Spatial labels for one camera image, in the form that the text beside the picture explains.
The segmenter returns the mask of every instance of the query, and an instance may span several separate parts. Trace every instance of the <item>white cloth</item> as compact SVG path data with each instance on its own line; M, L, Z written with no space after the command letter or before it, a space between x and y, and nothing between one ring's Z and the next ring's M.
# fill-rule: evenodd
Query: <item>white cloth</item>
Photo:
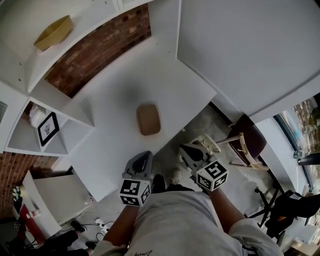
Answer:
M202 192L151 194L139 210L128 250L100 241L93 256L283 255L253 219L238 221L226 234L215 216Z

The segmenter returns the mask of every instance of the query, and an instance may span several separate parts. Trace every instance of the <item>framed picture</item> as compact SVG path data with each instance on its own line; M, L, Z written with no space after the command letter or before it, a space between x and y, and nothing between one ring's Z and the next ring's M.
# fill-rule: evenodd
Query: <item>framed picture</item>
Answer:
M59 131L56 113L51 112L46 119L38 126L38 135L43 147Z

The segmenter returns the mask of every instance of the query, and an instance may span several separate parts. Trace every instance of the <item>tiled floor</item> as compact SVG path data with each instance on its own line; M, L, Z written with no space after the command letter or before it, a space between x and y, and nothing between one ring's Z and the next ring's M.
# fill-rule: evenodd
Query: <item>tiled floor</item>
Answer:
M227 137L229 131L230 128L227 128L223 119L208 105L185 127L185 131L180 131L154 156L155 166L158 169L156 172L160 168L162 174L168 176L170 171L176 168L179 145L188 143L203 133L207 133L215 141L223 140ZM262 203L260 196L254 190L259 187L262 192L266 192L272 187L271 177L266 171L228 165L235 158L235 154L226 144L223 144L221 149L222 152L217 154L216 157L220 158L229 167L228 180L221 186L223 192L242 213L251 215L257 212ZM190 172L182 170L181 184L199 191L199 187L193 183L189 178L190 176ZM102 201L91 205L89 209L102 221L109 222L115 221L123 208L118 192L115 191ZM87 211L78 221L82 224L94 224L95 217ZM63 230L67 229L69 229L67 225L63 227ZM86 241L96 241L96 234L100 232L100 228L98 226L87 226L87 229L88 231L83 233L83 236L73 244L73 248L86 248Z

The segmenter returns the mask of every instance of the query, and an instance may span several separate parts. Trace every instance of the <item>red brick wall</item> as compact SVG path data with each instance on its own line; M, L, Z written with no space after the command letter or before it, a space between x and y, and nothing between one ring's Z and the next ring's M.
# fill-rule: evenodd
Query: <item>red brick wall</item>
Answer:
M73 97L116 58L151 36L148 5L144 4L101 25L70 48L47 72L46 80ZM22 118L27 119L31 105ZM0 220L11 218L12 189L27 171L46 173L57 157L0 154Z
M47 171L57 160L54 156L16 154L4 152L0 154L0 220L13 216L13 188L21 185L27 171L33 166L33 172Z
M107 65L150 36L148 5L144 4L81 39L52 66L46 80L72 98Z

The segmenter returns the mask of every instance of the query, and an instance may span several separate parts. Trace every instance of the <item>black picture frame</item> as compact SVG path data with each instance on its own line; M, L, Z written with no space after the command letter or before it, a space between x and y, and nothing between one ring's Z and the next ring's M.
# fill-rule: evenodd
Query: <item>black picture frame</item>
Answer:
M53 120L53 124L54 124L54 130L45 138L43 139L42 136L41 136L41 127L48 121L48 119L52 118ZM57 134L57 132L59 131L59 124L58 124L58 120L57 120L57 116L56 116L56 113L54 112L51 112L46 118L45 120L38 126L38 135L39 135L39 139L40 139L40 143L41 143L41 146L45 146L48 141L50 141L50 139L55 136Z

